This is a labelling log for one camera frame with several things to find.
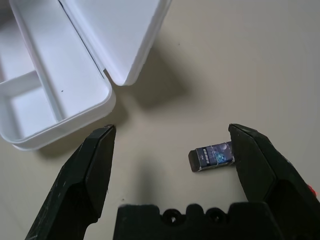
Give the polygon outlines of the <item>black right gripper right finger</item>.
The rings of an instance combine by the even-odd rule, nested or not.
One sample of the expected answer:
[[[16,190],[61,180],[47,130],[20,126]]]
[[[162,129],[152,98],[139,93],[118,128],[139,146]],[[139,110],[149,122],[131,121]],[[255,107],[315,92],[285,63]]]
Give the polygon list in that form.
[[[231,123],[228,131],[247,200],[268,205],[286,240],[318,240],[320,202],[295,167],[257,130]]]

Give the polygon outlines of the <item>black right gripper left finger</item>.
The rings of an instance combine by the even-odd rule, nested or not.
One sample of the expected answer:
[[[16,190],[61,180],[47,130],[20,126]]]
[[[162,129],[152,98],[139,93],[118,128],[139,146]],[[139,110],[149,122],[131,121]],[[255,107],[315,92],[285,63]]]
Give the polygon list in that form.
[[[116,127],[94,130],[61,167],[27,240],[82,240],[102,215],[111,177]]]

